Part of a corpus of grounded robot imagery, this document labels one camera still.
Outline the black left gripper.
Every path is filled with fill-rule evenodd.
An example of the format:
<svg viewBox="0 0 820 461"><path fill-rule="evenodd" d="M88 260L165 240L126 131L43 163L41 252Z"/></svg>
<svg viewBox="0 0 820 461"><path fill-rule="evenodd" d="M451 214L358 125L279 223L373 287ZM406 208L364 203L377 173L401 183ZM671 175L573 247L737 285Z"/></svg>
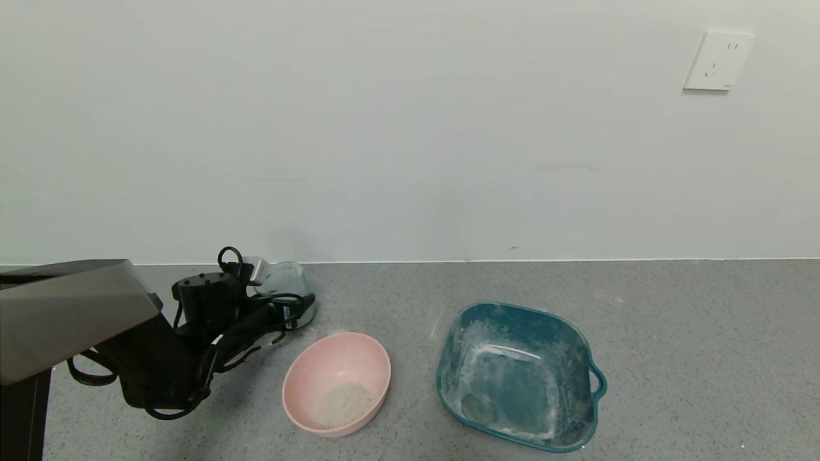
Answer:
<svg viewBox="0 0 820 461"><path fill-rule="evenodd" d="M316 295L307 293L301 297L252 297L251 322L264 332L284 328L297 319L313 319L316 315Z"/></svg>

